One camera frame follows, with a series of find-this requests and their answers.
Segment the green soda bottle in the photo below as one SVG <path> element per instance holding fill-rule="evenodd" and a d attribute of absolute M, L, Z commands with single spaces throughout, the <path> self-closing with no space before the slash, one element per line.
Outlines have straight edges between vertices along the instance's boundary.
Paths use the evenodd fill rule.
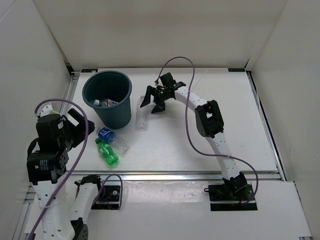
<path fill-rule="evenodd" d="M 119 157 L 108 143 L 102 141 L 100 138 L 96 138 L 95 144 L 97 145 L 98 153 L 108 165 L 113 166 L 118 163 Z"/>

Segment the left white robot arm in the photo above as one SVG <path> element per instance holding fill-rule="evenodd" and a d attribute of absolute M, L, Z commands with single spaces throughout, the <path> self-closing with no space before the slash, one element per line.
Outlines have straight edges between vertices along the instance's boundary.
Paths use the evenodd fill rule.
<path fill-rule="evenodd" d="M 72 240 L 76 237 L 69 213 L 65 183 L 72 171 L 67 170 L 68 152 L 87 144 L 95 129 L 84 112 L 71 108 L 67 115 L 43 109 L 36 123 L 37 138 L 27 149 L 27 173 L 36 193 L 41 213 L 28 238 L 35 239 L 42 226 L 45 240 Z"/>

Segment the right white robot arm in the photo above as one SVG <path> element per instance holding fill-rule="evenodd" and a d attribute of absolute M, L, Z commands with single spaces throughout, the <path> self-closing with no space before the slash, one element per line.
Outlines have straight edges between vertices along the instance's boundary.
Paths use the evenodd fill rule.
<path fill-rule="evenodd" d="M 207 101 L 194 92 L 182 81 L 174 80 L 171 73 L 160 77 L 162 85 L 147 86 L 146 93 L 140 107 L 155 103 L 152 113 L 162 113 L 166 110 L 165 101 L 175 99 L 185 104 L 186 110 L 195 114 L 195 123 L 198 133 L 205 138 L 211 146 L 214 156 L 217 157 L 222 173 L 222 188 L 224 196 L 230 200 L 245 199 L 248 182 L 231 156 L 230 149 L 224 135 L 224 121 L 217 101 Z"/>

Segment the clear unlabelled plastic bottle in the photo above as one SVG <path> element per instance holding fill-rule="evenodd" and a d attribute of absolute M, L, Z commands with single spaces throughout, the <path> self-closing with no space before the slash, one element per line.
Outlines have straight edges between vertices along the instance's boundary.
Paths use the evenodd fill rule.
<path fill-rule="evenodd" d="M 148 128 L 147 108 L 141 107 L 144 97 L 144 95 L 141 95 L 136 105 L 135 128 L 138 131 L 146 131 Z"/>

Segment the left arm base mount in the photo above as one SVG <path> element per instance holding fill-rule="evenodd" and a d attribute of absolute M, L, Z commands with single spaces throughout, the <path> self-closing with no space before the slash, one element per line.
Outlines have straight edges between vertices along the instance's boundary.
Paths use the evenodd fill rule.
<path fill-rule="evenodd" d="M 107 184 L 103 187 L 98 199 L 91 207 L 92 210 L 119 210 L 122 205 L 123 183 Z"/>

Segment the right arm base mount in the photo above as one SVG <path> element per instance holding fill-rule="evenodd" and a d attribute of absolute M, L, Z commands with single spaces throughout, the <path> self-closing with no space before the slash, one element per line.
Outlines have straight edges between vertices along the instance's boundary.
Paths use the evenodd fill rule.
<path fill-rule="evenodd" d="M 240 193 L 232 195 L 225 189 L 224 184 L 208 185 L 203 191 L 209 194 L 211 212 L 257 211 L 254 190 L 248 184 Z"/>

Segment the clear labelled square bottle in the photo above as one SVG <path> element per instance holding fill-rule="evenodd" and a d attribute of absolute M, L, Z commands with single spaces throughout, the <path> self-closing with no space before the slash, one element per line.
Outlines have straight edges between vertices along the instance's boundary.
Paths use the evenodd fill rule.
<path fill-rule="evenodd" d="M 108 99 L 108 98 L 105 98 L 105 99 L 95 99 L 93 101 L 93 105 L 94 106 L 98 106 L 98 107 L 112 107 L 112 106 L 115 106 L 117 105 L 118 102 L 117 101 L 114 101 L 114 100 L 111 100 L 111 99 Z"/>

